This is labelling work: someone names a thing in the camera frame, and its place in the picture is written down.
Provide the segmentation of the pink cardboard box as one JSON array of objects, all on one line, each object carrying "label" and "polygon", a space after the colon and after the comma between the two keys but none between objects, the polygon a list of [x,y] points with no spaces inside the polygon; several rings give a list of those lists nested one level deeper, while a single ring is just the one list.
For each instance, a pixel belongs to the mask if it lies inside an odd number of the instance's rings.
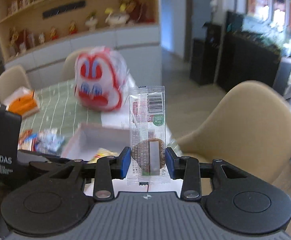
[{"label": "pink cardboard box", "polygon": [[119,154],[129,145],[130,132],[127,129],[82,123],[63,148],[61,157],[89,161],[101,148]]}]

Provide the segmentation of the wooden display shelf cabinet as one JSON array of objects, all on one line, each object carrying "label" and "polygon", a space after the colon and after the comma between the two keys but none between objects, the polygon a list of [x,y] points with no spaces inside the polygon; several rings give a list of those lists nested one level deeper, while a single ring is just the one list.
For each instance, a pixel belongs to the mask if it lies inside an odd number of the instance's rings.
[{"label": "wooden display shelf cabinet", "polygon": [[0,0],[5,68],[20,65],[34,88],[61,79],[84,48],[118,50],[138,85],[162,82],[161,0]]}]

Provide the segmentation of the green checkered tablecloth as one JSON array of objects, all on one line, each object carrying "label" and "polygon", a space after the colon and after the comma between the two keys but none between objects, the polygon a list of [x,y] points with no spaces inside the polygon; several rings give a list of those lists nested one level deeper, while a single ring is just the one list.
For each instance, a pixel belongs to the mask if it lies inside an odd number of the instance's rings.
[{"label": "green checkered tablecloth", "polygon": [[40,100],[39,113],[22,121],[20,132],[32,129],[32,135],[25,140],[21,149],[35,151],[37,133],[44,129],[57,128],[65,137],[60,154],[74,135],[80,124],[101,125],[101,113],[89,110],[78,103],[74,96],[74,81],[69,80],[44,88],[38,92]]}]

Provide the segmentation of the red chips snack bag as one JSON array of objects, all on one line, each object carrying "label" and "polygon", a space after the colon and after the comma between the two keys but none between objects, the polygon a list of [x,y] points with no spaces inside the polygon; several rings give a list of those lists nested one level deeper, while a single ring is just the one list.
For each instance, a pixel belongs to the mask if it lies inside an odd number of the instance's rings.
[{"label": "red chips snack bag", "polygon": [[25,131],[23,131],[18,139],[18,149],[22,148],[23,143],[25,142],[25,140],[30,137],[33,133],[32,129],[26,129]]}]

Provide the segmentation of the clear brown cookie snack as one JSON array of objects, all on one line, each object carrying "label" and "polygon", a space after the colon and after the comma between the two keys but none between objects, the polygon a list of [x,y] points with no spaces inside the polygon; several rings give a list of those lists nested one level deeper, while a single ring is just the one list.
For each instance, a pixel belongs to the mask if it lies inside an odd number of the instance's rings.
[{"label": "clear brown cookie snack", "polygon": [[129,91],[130,185],[167,183],[165,164],[165,88],[133,87]]}]

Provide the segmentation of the black fish tank cabinet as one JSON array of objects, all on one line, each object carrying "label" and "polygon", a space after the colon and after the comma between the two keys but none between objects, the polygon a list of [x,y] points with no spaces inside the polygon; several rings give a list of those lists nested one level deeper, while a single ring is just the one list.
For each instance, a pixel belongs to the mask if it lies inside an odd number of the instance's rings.
[{"label": "black fish tank cabinet", "polygon": [[243,30],[244,17],[227,12],[226,28],[212,22],[202,26],[205,39],[193,39],[190,79],[198,85],[216,83],[228,92],[236,85],[255,80],[284,95],[291,73],[291,58],[263,33]]}]

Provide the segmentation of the beige chair right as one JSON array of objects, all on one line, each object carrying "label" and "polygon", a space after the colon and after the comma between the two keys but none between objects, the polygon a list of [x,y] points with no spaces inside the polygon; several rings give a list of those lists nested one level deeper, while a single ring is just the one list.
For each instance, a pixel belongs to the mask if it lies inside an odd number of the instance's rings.
[{"label": "beige chair right", "polygon": [[245,81],[177,143],[184,154],[207,161],[223,159],[273,183],[291,157],[290,106],[268,85]]}]

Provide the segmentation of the beige chair far left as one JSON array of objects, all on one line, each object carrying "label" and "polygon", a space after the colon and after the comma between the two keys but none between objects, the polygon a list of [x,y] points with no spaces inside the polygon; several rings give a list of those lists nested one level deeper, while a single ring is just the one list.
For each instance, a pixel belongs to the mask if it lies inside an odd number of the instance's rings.
[{"label": "beige chair far left", "polygon": [[0,103],[20,87],[32,89],[24,68],[16,65],[5,70],[0,75]]}]

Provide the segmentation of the beige chair behind table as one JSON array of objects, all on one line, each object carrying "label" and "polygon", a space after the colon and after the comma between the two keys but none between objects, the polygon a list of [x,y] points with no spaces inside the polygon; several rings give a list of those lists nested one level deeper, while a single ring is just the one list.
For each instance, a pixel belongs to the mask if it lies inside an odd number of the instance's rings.
[{"label": "beige chair behind table", "polygon": [[61,81],[68,81],[75,78],[75,62],[81,53],[89,52],[93,47],[85,47],[70,53],[65,61],[61,72]]}]

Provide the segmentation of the orange tissue box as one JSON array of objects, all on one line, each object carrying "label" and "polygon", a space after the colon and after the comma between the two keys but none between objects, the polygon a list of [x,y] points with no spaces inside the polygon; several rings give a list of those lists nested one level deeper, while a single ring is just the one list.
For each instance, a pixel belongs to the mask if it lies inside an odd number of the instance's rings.
[{"label": "orange tissue box", "polygon": [[26,87],[15,90],[3,101],[3,104],[8,111],[22,116],[23,119],[40,111],[40,101],[35,90]]}]

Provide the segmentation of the blue clear snack packet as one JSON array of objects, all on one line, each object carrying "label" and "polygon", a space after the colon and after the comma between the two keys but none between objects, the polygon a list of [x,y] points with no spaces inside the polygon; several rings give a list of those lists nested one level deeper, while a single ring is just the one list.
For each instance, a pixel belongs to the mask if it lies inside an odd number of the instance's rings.
[{"label": "blue clear snack packet", "polygon": [[36,152],[59,155],[65,137],[58,132],[57,128],[44,129],[37,133],[34,149]]}]

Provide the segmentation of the red white rabbit pillow bag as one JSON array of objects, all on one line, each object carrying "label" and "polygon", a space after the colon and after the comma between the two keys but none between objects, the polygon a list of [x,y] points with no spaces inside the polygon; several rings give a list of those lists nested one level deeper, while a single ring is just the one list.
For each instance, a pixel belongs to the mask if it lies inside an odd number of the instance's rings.
[{"label": "red white rabbit pillow bag", "polygon": [[95,47],[78,55],[74,70],[74,95],[82,106],[100,112],[122,107],[128,94],[129,70],[121,53]]}]

